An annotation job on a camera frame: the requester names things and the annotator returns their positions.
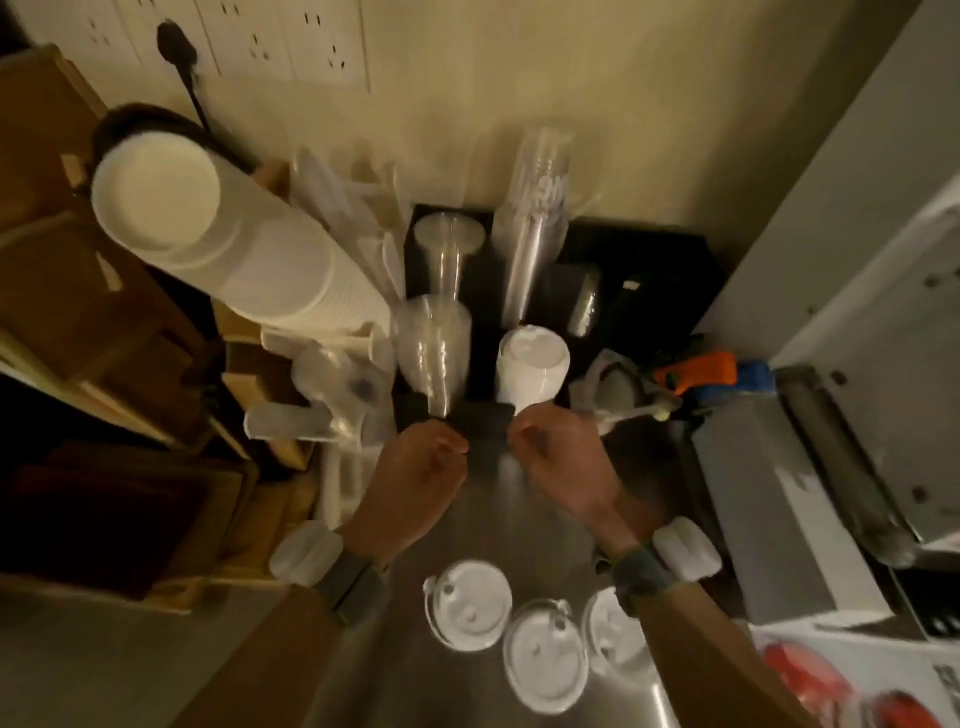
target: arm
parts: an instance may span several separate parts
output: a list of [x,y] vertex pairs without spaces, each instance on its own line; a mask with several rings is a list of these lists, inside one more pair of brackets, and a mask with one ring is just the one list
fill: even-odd
[[[344,547],[381,568],[436,525],[467,479],[468,443],[448,426],[413,425],[387,444]],[[201,689],[177,728],[300,725],[343,632],[319,594],[291,587]]]
[[[621,515],[630,497],[592,419],[538,404],[517,415],[508,436],[533,483],[580,520],[612,559],[653,536],[651,523],[635,533]],[[642,508],[635,499],[626,505]],[[816,725],[698,584],[631,597],[631,605],[684,728]]]

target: cream wall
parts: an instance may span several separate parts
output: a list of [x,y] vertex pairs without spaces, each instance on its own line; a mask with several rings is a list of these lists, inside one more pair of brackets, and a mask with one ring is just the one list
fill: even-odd
[[[261,157],[305,144],[361,176],[395,160],[417,199],[454,205],[498,203],[520,127],[560,120],[587,214],[737,259],[918,3],[363,0],[369,93],[213,78],[203,97]],[[144,68],[80,66],[109,104],[192,113]]]

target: black cable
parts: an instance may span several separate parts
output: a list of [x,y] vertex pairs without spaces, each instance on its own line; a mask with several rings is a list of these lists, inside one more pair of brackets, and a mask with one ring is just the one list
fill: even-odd
[[193,108],[197,110],[197,116],[200,117],[200,123],[208,133],[212,133],[194,88],[193,69],[197,66],[197,49],[183,29],[173,20],[164,20],[156,26],[156,49],[165,61],[177,69],[180,80],[183,81],[186,92],[190,95],[190,101],[193,102]]

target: wrist strap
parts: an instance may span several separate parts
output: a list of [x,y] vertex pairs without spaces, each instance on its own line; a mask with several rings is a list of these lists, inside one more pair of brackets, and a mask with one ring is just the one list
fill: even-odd
[[347,626],[363,621],[387,601],[387,587],[373,561],[346,549],[314,590]]
[[616,598],[631,617],[636,616],[630,604],[631,596],[658,595],[677,583],[677,577],[650,544],[628,551],[613,565],[612,574]]

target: stainless steel counter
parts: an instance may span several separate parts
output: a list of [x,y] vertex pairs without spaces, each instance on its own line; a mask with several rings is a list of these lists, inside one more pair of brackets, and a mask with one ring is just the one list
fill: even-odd
[[[622,425],[608,450],[628,490],[666,522],[686,488],[676,430],[651,420]],[[569,712],[537,716],[507,683],[502,643],[475,654],[442,646],[427,626],[423,581],[461,559],[484,559],[510,581],[515,608],[562,598],[579,623],[589,598],[610,585],[593,572],[583,527],[526,485],[502,442],[474,444],[469,479],[444,518],[392,568],[393,599],[376,620],[345,637],[307,726],[664,726],[669,707],[656,673],[624,692],[595,674]]]

